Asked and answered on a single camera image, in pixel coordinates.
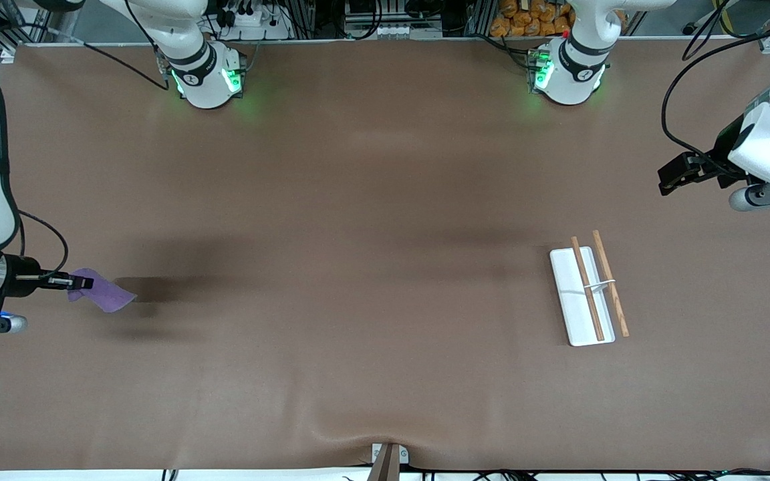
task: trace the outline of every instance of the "green led light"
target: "green led light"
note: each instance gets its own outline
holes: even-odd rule
[[[593,84],[593,90],[596,90],[599,88],[599,85],[602,84],[602,74],[605,73],[605,66],[602,65],[602,69],[599,70],[599,73],[596,74],[596,83]]]
[[[227,83],[227,88],[230,89],[232,92],[238,92],[239,91],[239,74],[233,71],[227,71],[224,68],[222,69],[222,76],[225,79],[225,83]]]
[[[554,72],[554,62],[547,61],[545,66],[537,73],[537,88],[546,88],[548,86],[548,80],[551,79],[551,74]]]
[[[177,91],[180,92],[180,95],[183,95],[183,86],[180,84],[180,78],[177,77],[177,73],[174,70],[171,70],[171,76],[174,77],[174,82],[177,84]]]

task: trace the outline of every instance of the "brown tablecloth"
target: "brown tablecloth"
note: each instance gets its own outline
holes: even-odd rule
[[[8,301],[30,326],[0,335],[0,469],[348,465],[380,440],[423,468],[770,468],[770,211],[656,186],[682,48],[620,42],[567,108],[480,42],[269,45],[210,112],[20,49],[16,200],[140,302]],[[672,128],[708,148],[769,83],[755,46],[721,54]],[[632,336],[569,347],[548,252],[593,228]],[[27,253],[60,247],[29,223]]]

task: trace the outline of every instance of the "wooden chopstick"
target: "wooden chopstick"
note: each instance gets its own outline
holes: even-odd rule
[[[581,257],[581,247],[578,246],[578,237],[572,237],[572,250],[575,252],[575,262],[578,264],[578,272],[581,273],[581,283],[584,284],[584,295],[587,296],[587,307],[590,308],[590,317],[593,319],[593,331],[596,332],[597,341],[605,341],[602,334],[602,325],[599,323],[599,313],[596,311],[596,300],[593,299],[593,287],[590,287],[590,278],[587,277],[587,267],[584,266],[584,258]]]
[[[596,250],[599,251],[599,262],[602,264],[602,271],[605,274],[605,280],[614,279],[611,274],[611,265],[608,264],[608,256],[605,254],[605,246],[602,244],[602,238],[599,237],[599,231],[593,231],[593,243],[596,244]],[[620,294],[617,293],[617,282],[609,283],[611,287],[611,300],[614,302],[614,310],[617,312],[617,320],[620,321],[620,331],[623,337],[629,336],[629,326],[626,324],[626,316],[623,315],[623,304],[620,304]]]

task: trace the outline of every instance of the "white tray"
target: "white tray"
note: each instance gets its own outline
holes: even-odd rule
[[[555,249],[548,256],[551,258],[554,283],[557,284],[557,295],[560,298],[560,307],[563,309],[569,344],[572,346],[590,346],[614,342],[614,327],[611,326],[611,314],[608,312],[608,304],[605,302],[602,286],[593,287],[593,299],[596,300],[596,311],[599,313],[599,323],[602,325],[605,341],[596,339],[596,331],[593,329],[593,319],[590,319],[587,295],[584,293],[584,284],[581,283],[581,274],[578,272],[578,262],[575,261],[574,250]],[[584,267],[587,268],[587,278],[590,280],[590,284],[599,283],[599,271],[596,270],[593,249],[581,247],[581,257],[584,258]]]

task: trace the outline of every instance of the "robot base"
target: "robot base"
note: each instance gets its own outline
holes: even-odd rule
[[[605,67],[597,73],[592,70],[583,70],[578,76],[586,76],[587,80],[576,80],[572,73],[562,67],[559,57],[560,45],[564,42],[562,37],[554,39],[546,45],[531,52],[531,61],[528,65],[535,69],[528,72],[528,85],[532,92],[543,92],[550,100],[563,104],[563,106],[575,106],[586,101],[602,81]]]
[[[214,109],[231,98],[242,98],[245,86],[248,67],[245,55],[221,42],[210,42],[210,45],[216,49],[217,66],[205,76],[201,85],[188,85],[174,74],[180,98],[186,98],[199,109]]]

